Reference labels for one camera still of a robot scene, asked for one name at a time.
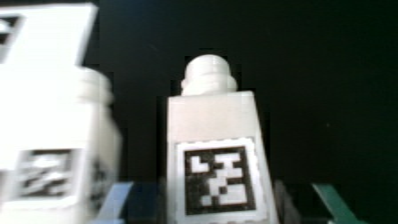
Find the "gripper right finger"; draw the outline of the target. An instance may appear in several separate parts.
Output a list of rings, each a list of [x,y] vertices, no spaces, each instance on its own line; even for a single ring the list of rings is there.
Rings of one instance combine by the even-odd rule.
[[[357,218],[334,186],[325,183],[312,183],[311,186],[332,216],[327,224],[369,224]]]

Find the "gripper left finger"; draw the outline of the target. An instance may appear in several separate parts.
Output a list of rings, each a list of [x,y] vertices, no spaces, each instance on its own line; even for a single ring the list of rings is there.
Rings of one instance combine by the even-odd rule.
[[[94,224],[126,224],[126,205],[131,189],[131,182],[117,182],[112,185],[97,216],[94,218]]]

